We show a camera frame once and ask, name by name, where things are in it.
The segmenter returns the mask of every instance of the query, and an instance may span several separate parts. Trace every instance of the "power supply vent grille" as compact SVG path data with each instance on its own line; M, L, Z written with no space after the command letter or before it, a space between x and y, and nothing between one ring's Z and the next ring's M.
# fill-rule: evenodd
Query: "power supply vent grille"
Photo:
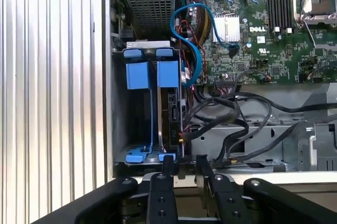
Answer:
M142 33L170 29L174 0L127 0Z

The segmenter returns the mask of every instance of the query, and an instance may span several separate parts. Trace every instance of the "screw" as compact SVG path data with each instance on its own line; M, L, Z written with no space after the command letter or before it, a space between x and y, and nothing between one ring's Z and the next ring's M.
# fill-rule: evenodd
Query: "screw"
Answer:
M257 180L252 180L252 181L251 181L251 184L252 184L253 186L259 186L259 185L260 185L260 182L258 182Z
M158 179L163 179L163 178L166 178L163 174L159 174L158 176L157 176L157 178Z
M223 179L223 177L222 177L221 175L215 175L214 178L215 178L216 180L221 180L221 179Z
M131 183L131 180L129 180L128 178L125 179L125 180L122 182L122 184L124 184L124 185L128 185L128 184L130 184L130 183Z

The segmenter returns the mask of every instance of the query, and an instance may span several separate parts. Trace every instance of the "motherboard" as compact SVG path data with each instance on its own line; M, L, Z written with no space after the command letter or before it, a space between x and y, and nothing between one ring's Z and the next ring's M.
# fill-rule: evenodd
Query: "motherboard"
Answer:
M207 0L207 5L220 37L238 42L240 50L230 57L211 34L203 45L206 76L198 84L230 83L248 69L268 74L276 84L337 79L336 0ZM241 81L265 82L252 75Z

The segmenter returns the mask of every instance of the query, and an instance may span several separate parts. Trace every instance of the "heatsink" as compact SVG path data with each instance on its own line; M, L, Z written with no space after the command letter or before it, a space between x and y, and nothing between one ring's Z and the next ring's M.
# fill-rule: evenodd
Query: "heatsink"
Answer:
M217 16L214 18L215 28L221 41L240 41L240 18L236 15ZM218 43L213 28L213 42Z

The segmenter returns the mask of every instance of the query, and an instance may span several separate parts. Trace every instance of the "capacitor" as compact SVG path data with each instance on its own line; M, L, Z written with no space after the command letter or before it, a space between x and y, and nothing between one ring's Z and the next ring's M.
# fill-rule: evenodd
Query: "capacitor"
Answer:
M252 48L252 43L248 42L246 43L246 45L244 46L246 49L251 49Z
M228 78L228 74L227 73L222 73L222 74L220 74L220 78Z

